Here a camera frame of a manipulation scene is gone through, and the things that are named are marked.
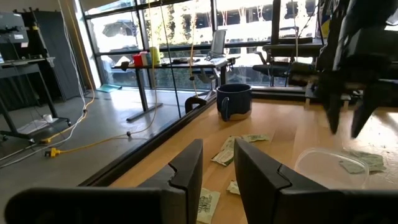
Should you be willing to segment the black equipment cart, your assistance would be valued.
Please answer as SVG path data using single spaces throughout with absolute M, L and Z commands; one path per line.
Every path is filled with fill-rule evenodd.
M 54 58 L 49 56 L 45 47 L 34 11 L 39 10 L 12 12 L 22 16 L 28 43 L 0 44 L 0 115 L 8 125 L 7 130 L 0 130 L 3 139 L 15 137 L 35 142 L 37 137 L 50 132 L 60 123 L 72 125 L 70 119 L 59 116 L 55 109 L 54 101 L 63 99 L 56 90 Z M 41 118 L 17 127 L 15 119 L 9 114 L 10 110 L 42 105 L 48 106 L 52 123 Z

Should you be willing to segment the yellow-green bottle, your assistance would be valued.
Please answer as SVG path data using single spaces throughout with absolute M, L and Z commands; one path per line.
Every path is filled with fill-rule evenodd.
M 160 65 L 161 64 L 161 57 L 160 57 L 160 51 L 158 47 L 150 47 L 149 48 L 150 51 L 150 56 L 151 56 L 151 60 L 152 63 L 154 65 Z

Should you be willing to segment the dark grey partition panel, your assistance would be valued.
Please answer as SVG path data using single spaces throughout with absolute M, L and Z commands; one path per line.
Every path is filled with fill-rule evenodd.
M 80 95 L 78 76 L 72 64 L 70 48 L 64 31 L 63 18 L 60 12 L 34 11 L 50 57 L 53 57 L 56 90 L 63 100 Z

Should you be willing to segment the black office chair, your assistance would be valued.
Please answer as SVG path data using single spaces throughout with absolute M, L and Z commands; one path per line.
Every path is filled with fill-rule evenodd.
M 267 75 L 270 86 L 274 78 L 284 78 L 285 86 L 304 86 L 307 76 L 316 74 L 315 59 L 319 56 L 322 44 L 270 44 L 262 47 L 262 52 L 253 52 L 261 64 L 253 65 L 254 71 Z

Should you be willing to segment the teal floor mat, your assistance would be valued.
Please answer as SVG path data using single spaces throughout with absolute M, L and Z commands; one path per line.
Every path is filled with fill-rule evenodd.
M 118 85 L 104 84 L 104 85 L 101 85 L 99 88 L 97 88 L 96 91 L 100 91 L 103 93 L 111 93 L 113 91 L 121 90 L 122 88 L 123 88 L 122 86 L 118 86 Z

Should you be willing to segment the black-legged office desk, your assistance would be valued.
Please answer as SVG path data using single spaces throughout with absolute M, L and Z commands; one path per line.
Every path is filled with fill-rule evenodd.
M 155 98 L 155 104 L 153 106 L 149 106 L 147 102 L 147 97 L 146 93 L 144 90 L 144 84 L 143 81 L 141 80 L 139 71 L 144 70 L 144 69 L 183 69 L 183 68 L 189 68 L 189 69 L 196 69 L 200 70 L 200 72 L 195 72 L 197 77 L 202 81 L 202 82 L 207 82 L 211 83 L 211 89 L 207 91 L 206 93 L 200 93 L 199 96 L 205 96 L 204 99 L 199 98 L 200 101 L 204 101 L 207 103 L 210 101 L 212 98 L 215 97 L 216 91 L 213 87 L 214 80 L 216 81 L 216 86 L 220 86 L 226 83 L 225 78 L 226 78 L 226 68 L 227 66 L 232 66 L 235 64 L 236 59 L 240 58 L 240 56 L 237 57 L 220 57 L 220 58 L 213 58 L 211 60 L 205 60 L 205 57 L 196 57 L 194 58 L 194 63 L 190 65 L 189 63 L 180 63 L 180 64 L 175 64 L 175 63 L 162 63 L 160 65 L 133 65 L 132 63 L 129 62 L 121 62 L 119 65 L 112 67 L 113 70 L 119 69 L 124 72 L 127 70 L 134 70 L 136 73 L 136 78 L 137 78 L 137 84 L 138 84 L 138 89 L 139 89 L 139 94 L 141 97 L 141 103 L 142 103 L 142 109 L 143 112 L 130 116 L 126 119 L 127 122 L 133 122 L 137 119 L 139 119 L 141 116 L 144 116 L 145 114 L 155 111 L 158 107 L 162 106 L 163 103 L 158 103 L 157 102 L 157 97 Z

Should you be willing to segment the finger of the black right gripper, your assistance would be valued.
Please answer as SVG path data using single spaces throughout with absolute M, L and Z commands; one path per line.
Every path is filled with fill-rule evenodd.
M 357 138 L 373 111 L 378 107 L 378 99 L 373 96 L 363 97 L 354 109 L 351 125 L 351 137 Z
M 326 112 L 330 131 L 332 134 L 336 134 L 340 120 L 341 95 L 327 95 L 325 100 L 323 101 L 323 108 Z

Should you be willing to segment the black table clamp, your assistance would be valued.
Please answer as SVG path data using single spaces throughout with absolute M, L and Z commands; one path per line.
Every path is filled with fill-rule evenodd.
M 196 96 L 191 96 L 185 100 L 185 113 L 188 114 L 195 108 L 201 108 L 206 106 L 208 102 L 203 98 L 199 98 Z

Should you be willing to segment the pale green sweetener packet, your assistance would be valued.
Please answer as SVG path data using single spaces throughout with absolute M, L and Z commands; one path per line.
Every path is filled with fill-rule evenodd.
M 202 188 L 199 198 L 197 221 L 205 224 L 211 224 L 216 206 L 220 199 L 220 193 Z
M 221 164 L 222 166 L 228 166 L 233 162 L 234 159 L 234 150 L 233 149 L 224 149 L 220 151 L 217 155 L 215 155 L 211 161 Z
M 350 151 L 349 155 L 367 164 L 370 172 L 382 172 L 386 170 L 383 157 L 379 154 L 371 154 L 363 151 Z M 360 174 L 365 171 L 364 167 L 350 161 L 339 161 L 339 165 L 350 174 Z
M 229 136 L 221 147 L 221 151 L 233 150 L 235 139 L 241 139 L 241 136 Z
M 268 141 L 269 137 L 265 134 L 245 134 L 241 136 L 247 142 Z
M 229 183 L 229 185 L 228 185 L 228 187 L 227 187 L 226 190 L 227 190 L 228 192 L 230 192 L 231 194 L 236 194 L 236 195 L 239 195 L 239 194 L 240 194 L 239 187 L 238 187 L 238 183 L 237 183 L 235 180 L 232 180 L 232 181 Z

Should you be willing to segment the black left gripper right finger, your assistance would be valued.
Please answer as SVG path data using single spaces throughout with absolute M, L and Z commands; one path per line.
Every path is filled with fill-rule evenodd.
M 236 139 L 234 167 L 248 224 L 398 224 L 398 190 L 332 190 Z

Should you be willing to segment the dark blue ceramic mug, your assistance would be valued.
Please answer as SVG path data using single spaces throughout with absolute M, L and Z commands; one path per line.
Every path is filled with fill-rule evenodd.
M 246 119 L 252 112 L 251 86 L 242 83 L 219 86 L 216 102 L 218 114 L 224 122 Z

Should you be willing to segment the grey office chair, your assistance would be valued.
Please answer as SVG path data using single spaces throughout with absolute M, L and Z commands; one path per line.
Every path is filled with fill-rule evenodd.
M 196 57 L 193 61 L 194 69 L 192 74 L 196 75 L 203 83 L 210 85 L 210 89 L 199 96 L 209 98 L 216 93 L 213 83 L 218 80 L 228 63 L 224 54 L 224 41 L 226 30 L 216 30 L 213 34 L 211 49 L 205 57 Z

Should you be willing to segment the clear plastic container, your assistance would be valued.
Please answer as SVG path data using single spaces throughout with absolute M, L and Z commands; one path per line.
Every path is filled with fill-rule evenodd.
M 311 148 L 296 160 L 294 170 L 329 189 L 365 189 L 369 166 L 344 152 Z

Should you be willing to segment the black aluminium table frame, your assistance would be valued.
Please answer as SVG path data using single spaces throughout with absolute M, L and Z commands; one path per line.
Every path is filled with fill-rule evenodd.
M 254 99 L 281 100 L 281 101 L 305 101 L 305 89 L 303 87 L 265 87 L 255 86 L 252 89 Z M 79 184 L 80 187 L 100 186 L 107 187 L 125 174 L 130 168 L 134 167 L 156 148 L 161 146 L 168 139 L 181 132 L 196 117 L 202 115 L 205 110 L 216 103 L 216 98 L 210 98 L 204 106 L 198 106 L 188 112 L 182 118 L 168 123 L 166 127 L 157 134 L 150 136 L 150 139 L 140 146 L 134 146 L 117 159 L 100 169 L 97 173 Z

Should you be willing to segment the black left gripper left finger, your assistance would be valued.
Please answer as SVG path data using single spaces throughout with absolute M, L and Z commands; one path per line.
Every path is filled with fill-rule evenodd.
M 11 197 L 6 224 L 195 224 L 203 173 L 196 139 L 133 188 L 35 187 Z

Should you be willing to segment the grey device box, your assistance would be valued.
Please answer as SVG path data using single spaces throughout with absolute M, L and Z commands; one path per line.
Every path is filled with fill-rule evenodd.
M 0 12 L 0 44 L 28 42 L 22 16 L 11 12 Z

